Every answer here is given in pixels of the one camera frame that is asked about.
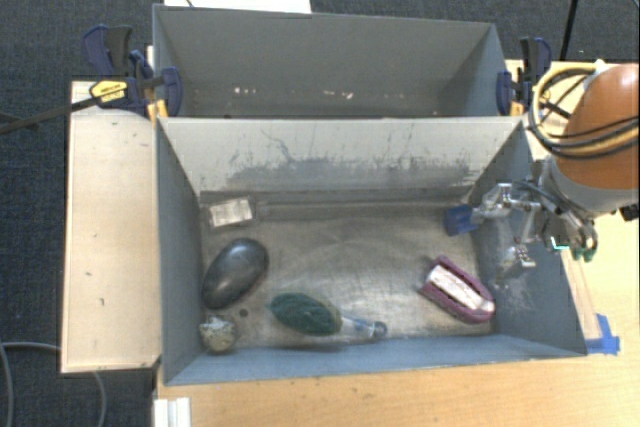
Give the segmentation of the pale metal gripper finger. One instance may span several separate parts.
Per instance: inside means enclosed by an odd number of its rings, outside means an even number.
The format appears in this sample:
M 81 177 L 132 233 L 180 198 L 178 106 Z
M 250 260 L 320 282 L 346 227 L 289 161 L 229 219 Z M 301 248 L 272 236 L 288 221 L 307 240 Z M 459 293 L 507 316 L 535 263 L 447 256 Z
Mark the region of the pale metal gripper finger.
M 512 280 L 535 267 L 536 262 L 530 257 L 526 245 L 509 246 L 498 261 L 492 285 L 496 289 L 506 288 Z
M 512 208 L 511 183 L 498 183 L 486 192 L 481 202 L 472 208 L 470 221 L 472 224 L 482 224 L 486 220 L 503 219 L 510 215 Z

